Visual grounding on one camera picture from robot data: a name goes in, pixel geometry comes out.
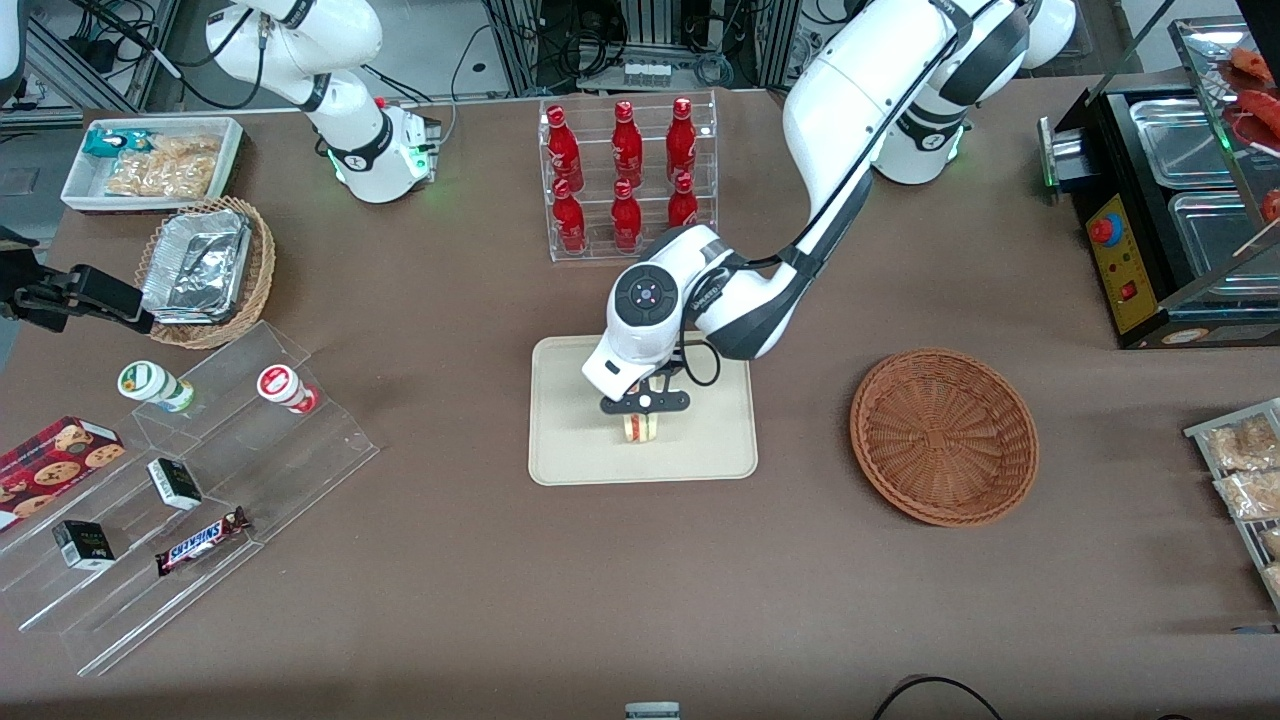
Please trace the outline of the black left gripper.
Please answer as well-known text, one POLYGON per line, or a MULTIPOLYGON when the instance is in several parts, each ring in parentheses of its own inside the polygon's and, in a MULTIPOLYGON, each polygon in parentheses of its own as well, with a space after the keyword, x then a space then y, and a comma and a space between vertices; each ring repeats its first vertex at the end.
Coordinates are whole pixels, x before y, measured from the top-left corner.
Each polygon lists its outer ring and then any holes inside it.
POLYGON ((657 372, 631 386, 620 400, 608 397, 600 400, 600 410, 605 415, 622 415, 625 441, 630 441, 630 415, 653 414, 653 439, 657 439, 660 420, 660 414, 657 413, 682 413, 690 407, 690 395, 672 387, 675 375, 677 372, 657 372))

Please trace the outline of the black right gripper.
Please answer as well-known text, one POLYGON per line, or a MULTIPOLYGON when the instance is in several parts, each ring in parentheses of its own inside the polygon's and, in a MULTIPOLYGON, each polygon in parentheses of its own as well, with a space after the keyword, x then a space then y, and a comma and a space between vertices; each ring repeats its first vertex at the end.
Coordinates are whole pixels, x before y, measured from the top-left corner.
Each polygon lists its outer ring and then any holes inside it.
POLYGON ((38 263, 38 241, 5 225, 0 236, 3 319, 64 331, 70 314, 115 322, 140 334, 151 333, 155 320, 143 306, 141 290, 84 264, 56 272, 38 263))

